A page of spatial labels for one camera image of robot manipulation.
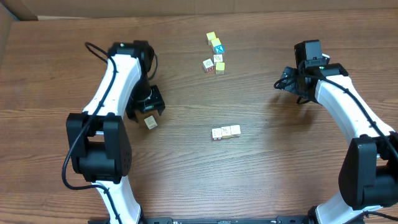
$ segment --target yellow cube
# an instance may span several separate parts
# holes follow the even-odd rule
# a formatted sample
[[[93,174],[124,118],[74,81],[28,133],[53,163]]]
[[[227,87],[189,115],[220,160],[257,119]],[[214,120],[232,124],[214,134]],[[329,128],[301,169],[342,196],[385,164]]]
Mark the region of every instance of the yellow cube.
[[[217,62],[216,64],[216,74],[217,75],[222,75],[224,74],[225,70],[225,63],[224,62]]]
[[[207,35],[207,42],[209,43],[209,45],[211,45],[212,40],[217,38],[215,32],[210,32],[210,33],[207,33],[206,35]]]
[[[219,38],[216,38],[216,39],[211,40],[211,44],[212,44],[213,48],[215,48],[215,47],[221,45],[221,41]]]

